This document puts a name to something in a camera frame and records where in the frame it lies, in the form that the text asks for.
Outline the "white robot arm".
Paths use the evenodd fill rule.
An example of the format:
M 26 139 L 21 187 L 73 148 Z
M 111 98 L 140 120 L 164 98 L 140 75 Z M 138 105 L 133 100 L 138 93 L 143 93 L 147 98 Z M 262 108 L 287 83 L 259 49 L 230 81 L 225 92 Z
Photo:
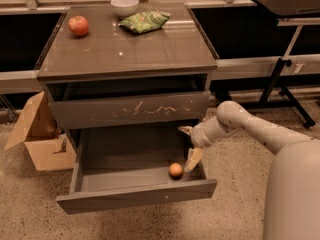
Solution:
M 243 130 L 275 158 L 266 187 L 263 240 L 320 240 L 320 140 L 250 114 L 239 103 L 221 103 L 216 115 L 181 126 L 192 147 L 184 170 L 200 162 L 214 141 Z

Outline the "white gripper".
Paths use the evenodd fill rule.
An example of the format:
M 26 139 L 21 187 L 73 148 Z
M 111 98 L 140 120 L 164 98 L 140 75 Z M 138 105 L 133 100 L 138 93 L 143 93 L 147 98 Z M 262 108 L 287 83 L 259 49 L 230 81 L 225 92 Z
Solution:
M 234 133 L 234 129 L 222 124 L 216 117 L 192 126 L 179 126 L 178 130 L 191 135 L 191 142 L 194 147 L 188 150 L 188 158 L 184 166 L 185 172 L 192 171 L 203 157 L 204 150 L 213 145 L 219 138 L 229 137 Z

